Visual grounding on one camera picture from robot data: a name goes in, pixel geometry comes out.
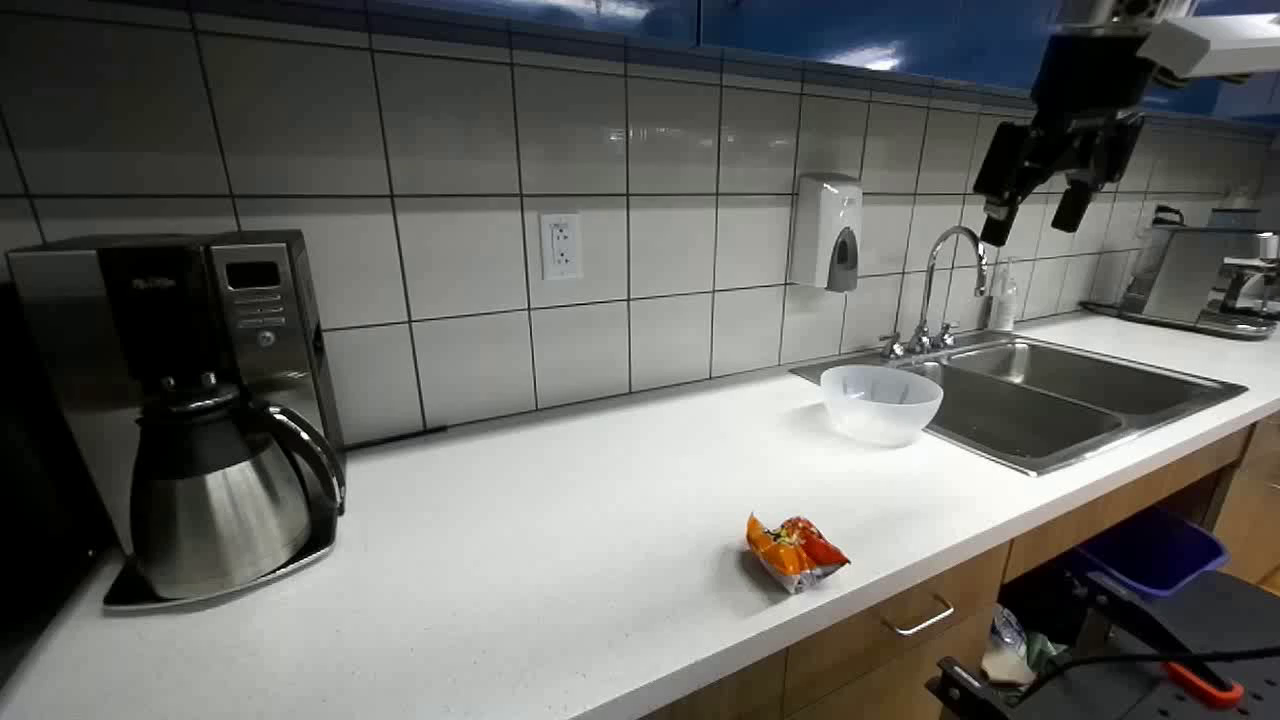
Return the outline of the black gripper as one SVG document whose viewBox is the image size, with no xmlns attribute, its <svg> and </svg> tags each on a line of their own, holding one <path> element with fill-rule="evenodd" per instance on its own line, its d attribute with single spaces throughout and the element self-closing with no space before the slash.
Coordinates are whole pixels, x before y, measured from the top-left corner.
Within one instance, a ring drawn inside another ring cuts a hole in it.
<svg viewBox="0 0 1280 720">
<path fill-rule="evenodd" d="M 985 196 L 978 239 L 1004 248 L 1023 196 L 1062 177 L 1068 192 L 1050 214 L 1056 231 L 1076 231 L 1090 196 L 1117 182 L 1135 150 L 1135 103 L 1151 64 L 1135 37 L 1061 32 L 1047 40 L 1031 121 L 1000 126 L 973 187 Z"/>
</svg>

